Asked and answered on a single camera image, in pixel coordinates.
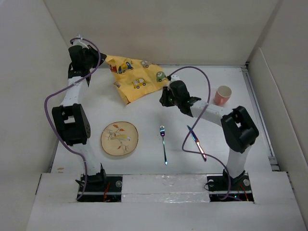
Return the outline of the pink cup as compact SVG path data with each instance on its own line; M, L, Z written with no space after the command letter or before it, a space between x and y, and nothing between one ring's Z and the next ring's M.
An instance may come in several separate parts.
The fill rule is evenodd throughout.
M223 106L231 97L232 90L228 86L219 86L214 97L214 103Z

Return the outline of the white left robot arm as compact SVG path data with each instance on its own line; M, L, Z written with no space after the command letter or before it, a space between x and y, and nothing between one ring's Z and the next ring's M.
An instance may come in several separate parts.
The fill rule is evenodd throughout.
M107 178L99 174L101 163L95 157L90 145L91 127L82 106L82 99L90 86L90 71L101 65L106 55L97 52L92 46L75 40L68 49L71 63L68 70L69 89L65 91L63 101L52 108L52 117L58 134L72 151L86 160L86 171L91 186L102 191L107 186Z

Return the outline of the iridescent metal fork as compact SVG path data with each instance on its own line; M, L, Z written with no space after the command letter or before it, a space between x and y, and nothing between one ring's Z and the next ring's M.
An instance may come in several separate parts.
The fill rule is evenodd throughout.
M165 139L164 139L164 137L165 137L165 127L164 126L160 126L160 136L162 137L165 165L167 165L168 161L167 161L166 148L165 148Z

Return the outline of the yellow vehicle print cloth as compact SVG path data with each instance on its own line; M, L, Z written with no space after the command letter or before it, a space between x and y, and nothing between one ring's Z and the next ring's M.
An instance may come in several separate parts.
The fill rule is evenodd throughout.
M115 81L114 85L124 101L129 104L168 84L163 69L146 60L107 55L107 62Z

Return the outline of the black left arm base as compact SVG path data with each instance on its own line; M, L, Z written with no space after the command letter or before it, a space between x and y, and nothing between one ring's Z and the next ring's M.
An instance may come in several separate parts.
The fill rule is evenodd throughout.
M107 175L101 166L100 173L87 175L86 184L84 174L80 180L75 180L75 182L78 184L78 202L121 202L123 175Z

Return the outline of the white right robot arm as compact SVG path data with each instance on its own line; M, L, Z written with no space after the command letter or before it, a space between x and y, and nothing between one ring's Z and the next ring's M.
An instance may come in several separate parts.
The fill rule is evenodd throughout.
M181 80L171 81L168 86L163 87L159 101L165 107L176 106L187 116L197 120L204 119L222 127L230 149L226 164L229 174L222 178L222 183L229 190L237 187L245 173L244 166L251 146L259 136L259 131L247 110L242 106L234 109L224 108L192 97Z

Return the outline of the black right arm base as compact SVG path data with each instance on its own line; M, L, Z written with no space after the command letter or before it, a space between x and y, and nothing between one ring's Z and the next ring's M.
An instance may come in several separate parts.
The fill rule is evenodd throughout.
M243 172L239 177L228 178L227 173L207 174L204 189L210 202L254 202L250 179Z

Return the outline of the iridescent metal knife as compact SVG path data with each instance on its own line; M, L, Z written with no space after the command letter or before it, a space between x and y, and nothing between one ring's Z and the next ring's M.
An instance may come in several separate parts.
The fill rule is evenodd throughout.
M190 126L187 125L187 128L188 128L188 130L191 132L191 136L192 136L192 138L193 138L193 140L194 140L194 142L195 142L195 144L196 144L198 150L199 150L200 153L202 154L203 160L206 162L206 161L207 161L206 155L205 155L205 152L204 152L203 148L201 147L201 144L200 144L199 139L197 138L195 132L192 130L192 128L191 128Z

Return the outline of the beige bird pattern plate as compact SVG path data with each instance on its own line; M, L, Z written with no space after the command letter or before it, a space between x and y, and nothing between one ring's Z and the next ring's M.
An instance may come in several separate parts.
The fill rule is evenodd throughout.
M120 157L133 152L139 141L137 128L130 122L117 121L104 128L102 149L110 156Z

